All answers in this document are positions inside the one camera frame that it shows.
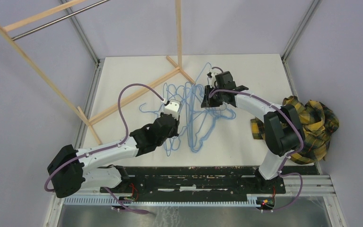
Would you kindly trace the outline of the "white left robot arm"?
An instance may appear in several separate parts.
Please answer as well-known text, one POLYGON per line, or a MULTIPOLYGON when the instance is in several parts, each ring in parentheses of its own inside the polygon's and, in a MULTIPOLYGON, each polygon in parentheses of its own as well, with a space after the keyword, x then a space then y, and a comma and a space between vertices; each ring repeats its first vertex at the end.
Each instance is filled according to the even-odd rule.
POLYGON ((168 138, 178 136, 179 116, 161 113, 153 123, 130 133, 126 140, 95 148, 62 147, 47 167, 51 191, 58 198, 66 198, 81 189, 114 188, 125 192, 130 180, 122 166, 105 169, 103 166, 122 159, 139 157, 154 151, 168 138))

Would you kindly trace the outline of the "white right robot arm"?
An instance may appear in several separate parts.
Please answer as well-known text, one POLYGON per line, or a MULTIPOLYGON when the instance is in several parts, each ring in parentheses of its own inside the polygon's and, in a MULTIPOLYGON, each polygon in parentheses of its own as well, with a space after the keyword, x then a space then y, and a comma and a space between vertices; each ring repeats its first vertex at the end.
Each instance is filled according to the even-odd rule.
POLYGON ((263 124, 268 151, 256 171, 254 187, 266 193, 273 187, 272 179, 281 174, 288 156, 304 146, 305 134, 297 110, 292 105, 277 105, 237 86, 229 71, 209 72, 210 83, 204 87, 202 108, 229 104, 245 110, 263 124))

